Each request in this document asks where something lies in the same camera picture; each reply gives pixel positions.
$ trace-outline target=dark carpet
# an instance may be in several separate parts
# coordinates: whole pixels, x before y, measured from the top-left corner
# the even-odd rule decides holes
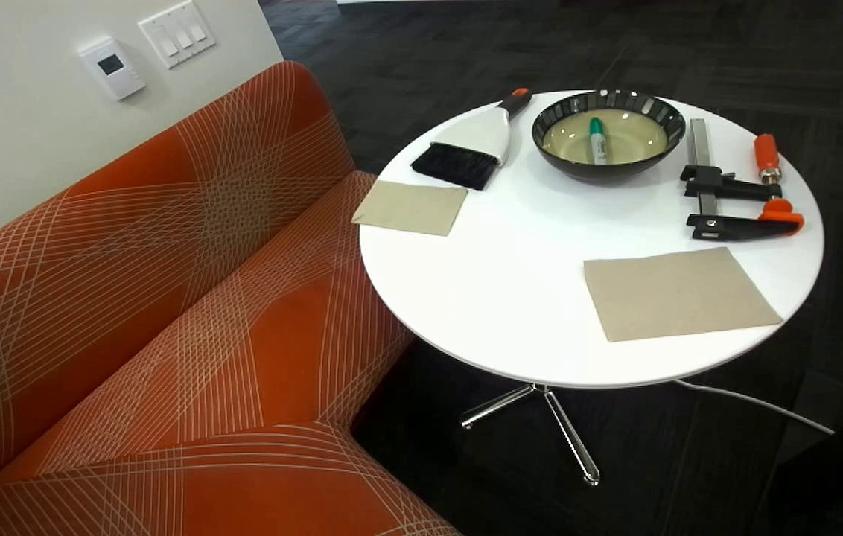
[[[804,310],[701,380],[843,428],[843,0],[546,0],[354,7],[266,0],[290,59],[328,88],[364,170],[512,87],[628,87],[708,106],[780,152],[820,197],[827,248]],[[459,425],[504,377],[418,342],[357,419],[360,444],[461,532],[843,532],[843,471],[780,481],[823,434],[674,383],[559,392],[604,471],[586,487],[541,398]]]

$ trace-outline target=cardboard sheet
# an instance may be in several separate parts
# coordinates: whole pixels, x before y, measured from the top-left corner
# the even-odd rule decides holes
[[[465,187],[376,182],[352,219],[360,225],[451,234],[465,197]]]
[[[585,277],[604,336],[614,342],[780,325],[728,248],[591,258]]]

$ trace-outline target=orange sofa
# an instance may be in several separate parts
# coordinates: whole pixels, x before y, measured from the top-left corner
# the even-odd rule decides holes
[[[0,228],[0,532],[455,532],[348,425],[410,342],[281,63]]]

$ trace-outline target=tabletop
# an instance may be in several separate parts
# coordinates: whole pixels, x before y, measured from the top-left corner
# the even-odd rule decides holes
[[[808,300],[826,251],[820,206],[780,158],[783,197],[804,225],[765,242],[693,242],[684,216],[698,202],[681,194],[684,139],[646,170],[607,178],[565,176],[531,139],[538,109],[573,93],[538,93],[512,118],[506,164],[485,190],[470,190],[454,233],[421,234],[360,225],[364,269],[406,328],[477,370],[577,389],[643,386],[720,365],[769,340],[780,325],[689,336],[610,342],[585,282],[585,258],[628,258],[728,245],[763,298],[787,322]],[[757,178],[753,133],[742,126],[670,100],[684,123],[702,118],[711,164]],[[410,160],[454,115],[407,143],[378,182],[440,185]],[[757,216],[759,206],[720,199],[723,213]]]

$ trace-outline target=bowl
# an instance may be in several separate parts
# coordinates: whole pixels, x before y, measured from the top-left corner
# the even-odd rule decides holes
[[[564,170],[637,170],[684,138],[681,114],[646,93],[594,88],[549,105],[532,123],[535,148]]]

